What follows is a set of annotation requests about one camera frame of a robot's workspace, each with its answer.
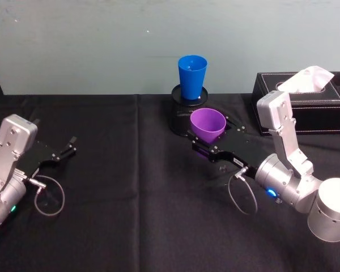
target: cable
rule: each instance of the cable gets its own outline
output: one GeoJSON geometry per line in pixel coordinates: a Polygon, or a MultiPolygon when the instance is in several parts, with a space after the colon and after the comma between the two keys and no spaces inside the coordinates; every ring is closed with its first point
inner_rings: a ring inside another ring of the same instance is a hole
{"type": "MultiPolygon", "coordinates": [[[[237,207],[237,209],[238,209],[242,214],[250,215],[249,213],[245,212],[244,210],[242,210],[242,209],[238,206],[237,202],[234,200],[234,198],[233,198],[233,196],[232,196],[232,193],[231,193],[231,180],[232,180],[233,177],[234,177],[234,175],[231,176],[231,177],[229,178],[229,180],[228,180],[228,192],[229,192],[229,196],[230,196],[232,202],[234,203],[234,205],[237,207]]],[[[250,194],[251,194],[251,196],[252,196],[252,198],[253,198],[253,200],[254,200],[254,213],[256,214],[257,211],[258,211],[258,205],[257,205],[256,197],[254,196],[254,193],[253,193],[253,191],[252,191],[252,188],[249,186],[249,184],[248,184],[245,180],[241,180],[241,181],[244,182],[244,183],[246,184],[246,186],[247,186],[247,188],[248,188],[248,190],[249,190],[249,192],[250,192],[250,194]]]]}
{"type": "Polygon", "coordinates": [[[59,213],[63,210],[63,208],[64,208],[64,202],[65,202],[65,194],[64,194],[63,187],[59,184],[58,181],[56,181],[56,180],[55,180],[54,178],[52,178],[52,177],[43,176],[43,175],[37,175],[36,177],[42,177],[42,178],[44,178],[44,179],[48,179],[48,180],[54,181],[54,182],[59,186],[59,188],[60,188],[60,190],[61,190],[61,192],[62,192],[62,195],[63,195],[63,202],[62,202],[61,208],[60,208],[57,212],[54,212],[54,213],[52,213],[52,214],[47,214],[47,213],[43,212],[42,210],[40,210],[40,209],[38,208],[37,200],[38,200],[38,195],[39,195],[39,193],[41,192],[41,188],[40,188],[40,189],[38,190],[37,194],[35,195],[35,198],[34,198],[34,205],[35,205],[36,210],[37,210],[39,213],[41,213],[41,214],[43,214],[43,215],[45,215],[45,216],[55,216],[55,215],[59,214],[59,213]]]}

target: label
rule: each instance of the label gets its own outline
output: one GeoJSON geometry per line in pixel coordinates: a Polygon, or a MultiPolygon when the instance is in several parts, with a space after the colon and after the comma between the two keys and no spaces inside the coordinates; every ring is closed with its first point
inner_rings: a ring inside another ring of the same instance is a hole
{"type": "Polygon", "coordinates": [[[244,164],[243,164],[241,161],[237,160],[236,158],[233,158],[233,162],[235,162],[236,164],[238,164],[240,167],[243,167],[243,166],[244,166],[244,164]]]}

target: black table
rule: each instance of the black table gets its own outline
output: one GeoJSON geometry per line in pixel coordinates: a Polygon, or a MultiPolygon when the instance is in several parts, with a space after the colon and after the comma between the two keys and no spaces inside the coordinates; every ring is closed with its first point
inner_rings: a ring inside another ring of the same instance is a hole
{"type": "MultiPolygon", "coordinates": [[[[210,95],[208,106],[240,120],[271,153],[248,101],[210,95]]],[[[223,164],[169,130],[169,103],[169,95],[0,97],[0,123],[12,113],[39,118],[37,139],[53,147],[78,137],[77,155],[46,170],[64,187],[63,212],[43,217],[28,190],[0,228],[0,272],[340,271],[340,243],[315,238],[307,215],[252,181],[259,211],[238,212],[216,186],[227,179],[223,164]]],[[[316,177],[340,177],[340,135],[300,135],[299,143],[316,177]]]]}

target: plastic cup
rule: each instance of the plastic cup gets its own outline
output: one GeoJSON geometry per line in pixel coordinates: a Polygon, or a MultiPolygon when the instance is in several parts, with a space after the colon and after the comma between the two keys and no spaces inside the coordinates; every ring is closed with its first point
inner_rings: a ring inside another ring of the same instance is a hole
{"type": "Polygon", "coordinates": [[[207,143],[213,143],[226,128],[226,118],[217,110],[201,108],[190,115],[192,131],[207,143]]]}
{"type": "Polygon", "coordinates": [[[184,56],[178,61],[181,96],[195,100],[200,97],[203,88],[207,61],[197,55],[184,56]]]}

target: white tissue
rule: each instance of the white tissue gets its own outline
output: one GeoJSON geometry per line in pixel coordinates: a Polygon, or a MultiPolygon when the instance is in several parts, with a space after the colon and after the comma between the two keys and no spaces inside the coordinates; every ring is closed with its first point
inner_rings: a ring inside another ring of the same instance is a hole
{"type": "Polygon", "coordinates": [[[310,66],[299,71],[277,89],[290,93],[321,92],[333,77],[334,74],[321,67],[310,66]]]}

